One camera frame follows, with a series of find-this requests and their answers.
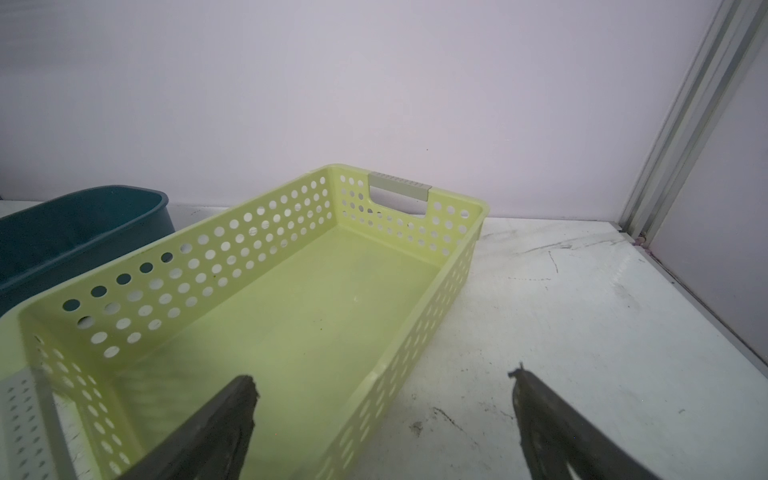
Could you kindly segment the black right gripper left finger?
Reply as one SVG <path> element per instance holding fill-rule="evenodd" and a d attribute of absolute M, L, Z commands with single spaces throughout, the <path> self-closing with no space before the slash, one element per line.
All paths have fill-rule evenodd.
<path fill-rule="evenodd" d="M 251 376 L 235 377 L 122 479 L 238 479 L 259 400 Z"/>

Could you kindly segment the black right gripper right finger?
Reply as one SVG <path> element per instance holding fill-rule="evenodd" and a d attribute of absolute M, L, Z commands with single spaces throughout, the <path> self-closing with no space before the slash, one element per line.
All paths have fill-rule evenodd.
<path fill-rule="evenodd" d="M 656 479 L 532 371 L 508 373 L 520 445 L 533 479 Z"/>

